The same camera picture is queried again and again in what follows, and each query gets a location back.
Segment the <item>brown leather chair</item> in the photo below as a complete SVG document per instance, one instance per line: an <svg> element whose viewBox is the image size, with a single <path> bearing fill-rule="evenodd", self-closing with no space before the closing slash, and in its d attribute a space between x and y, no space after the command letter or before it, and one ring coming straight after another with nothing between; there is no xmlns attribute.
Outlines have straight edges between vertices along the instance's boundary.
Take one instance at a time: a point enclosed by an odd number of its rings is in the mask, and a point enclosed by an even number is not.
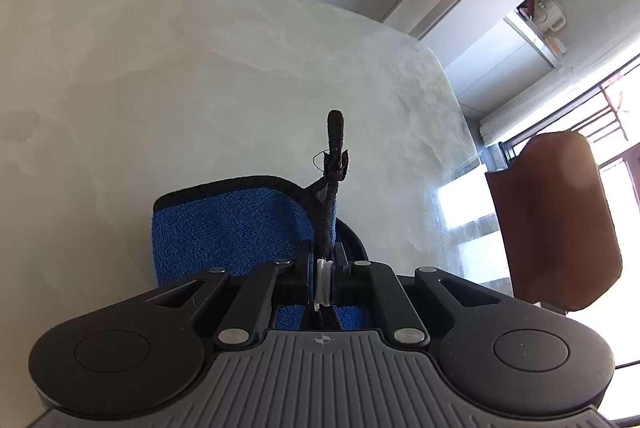
<svg viewBox="0 0 640 428"><path fill-rule="evenodd" d="M620 278L620 245L589 141L542 133L506 169L486 175L514 296L568 312Z"/></svg>

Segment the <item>white kettle on shelf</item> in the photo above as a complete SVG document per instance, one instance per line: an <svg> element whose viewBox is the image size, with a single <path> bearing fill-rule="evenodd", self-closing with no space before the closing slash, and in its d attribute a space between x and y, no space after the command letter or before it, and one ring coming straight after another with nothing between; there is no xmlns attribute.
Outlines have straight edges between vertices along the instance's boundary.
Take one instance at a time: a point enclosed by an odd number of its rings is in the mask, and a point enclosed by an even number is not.
<svg viewBox="0 0 640 428"><path fill-rule="evenodd" d="M542 34L557 33L566 25L566 18L555 0L537 0L534 22Z"/></svg>

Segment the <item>grey and blue microfibre towel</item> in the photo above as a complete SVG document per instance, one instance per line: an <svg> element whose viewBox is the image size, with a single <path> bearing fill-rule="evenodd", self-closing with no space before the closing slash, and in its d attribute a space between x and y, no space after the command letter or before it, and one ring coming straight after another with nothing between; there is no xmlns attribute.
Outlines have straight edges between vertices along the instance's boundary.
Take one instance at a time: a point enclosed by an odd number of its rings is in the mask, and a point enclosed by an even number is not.
<svg viewBox="0 0 640 428"><path fill-rule="evenodd" d="M153 206L151 245L156 281L168 285L207 269L242 278L261 263L320 255L354 263L367 253L337 217L337 190L347 174L344 116L328 115L323 175L307 188L274 176L219 180L171 192Z"/></svg>

